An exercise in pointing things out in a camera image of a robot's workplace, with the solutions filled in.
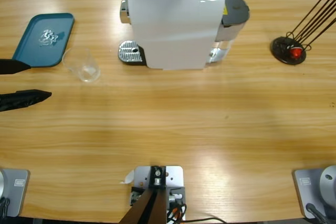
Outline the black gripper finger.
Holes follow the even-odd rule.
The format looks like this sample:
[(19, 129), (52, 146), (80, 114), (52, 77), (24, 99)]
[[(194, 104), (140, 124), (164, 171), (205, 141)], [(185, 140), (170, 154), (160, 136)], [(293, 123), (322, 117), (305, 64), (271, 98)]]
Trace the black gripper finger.
[(51, 92), (37, 89), (1, 94), (1, 112), (29, 107), (48, 99), (51, 95)]
[(0, 75), (15, 74), (21, 71), (30, 69), (31, 66), (19, 60), (1, 59), (0, 60)]

